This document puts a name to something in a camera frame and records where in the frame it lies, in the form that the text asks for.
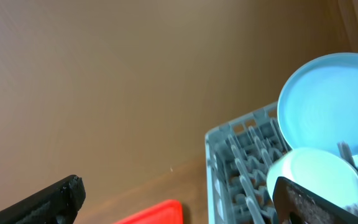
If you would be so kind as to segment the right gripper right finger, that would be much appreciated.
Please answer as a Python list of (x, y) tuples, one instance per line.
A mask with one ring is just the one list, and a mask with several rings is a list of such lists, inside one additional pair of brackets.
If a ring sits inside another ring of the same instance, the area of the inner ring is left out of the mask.
[(281, 224), (358, 224), (358, 216), (286, 177), (276, 181), (273, 204)]

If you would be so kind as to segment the large light blue plate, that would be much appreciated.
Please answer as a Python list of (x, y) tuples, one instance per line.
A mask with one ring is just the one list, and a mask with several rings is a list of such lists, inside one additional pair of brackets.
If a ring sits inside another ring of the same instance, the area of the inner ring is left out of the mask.
[(282, 88), (278, 122), (293, 148), (334, 154), (346, 142), (358, 156), (358, 54), (336, 53), (300, 67)]

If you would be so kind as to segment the green bowl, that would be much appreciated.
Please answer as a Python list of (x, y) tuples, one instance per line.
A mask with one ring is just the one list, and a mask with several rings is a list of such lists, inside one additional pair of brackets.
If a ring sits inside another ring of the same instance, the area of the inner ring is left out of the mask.
[(275, 161), (266, 180), (270, 197), (279, 177), (286, 177), (338, 207), (358, 207), (358, 172), (329, 152), (302, 147)]

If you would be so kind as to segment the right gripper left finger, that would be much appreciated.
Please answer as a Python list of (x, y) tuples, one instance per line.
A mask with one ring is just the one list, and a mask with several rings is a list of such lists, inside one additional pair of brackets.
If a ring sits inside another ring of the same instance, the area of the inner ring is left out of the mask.
[(0, 211), (0, 224), (73, 224), (86, 198), (81, 177), (69, 175)]

